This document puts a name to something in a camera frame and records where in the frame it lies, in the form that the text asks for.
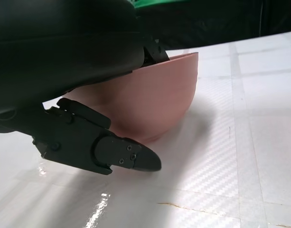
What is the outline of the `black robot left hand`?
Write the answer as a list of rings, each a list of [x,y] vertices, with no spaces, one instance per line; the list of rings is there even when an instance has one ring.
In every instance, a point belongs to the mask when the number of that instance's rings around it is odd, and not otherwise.
[[[0,133],[30,135],[43,159],[86,171],[159,171],[155,152],[64,94],[168,59],[127,0],[0,0]]]

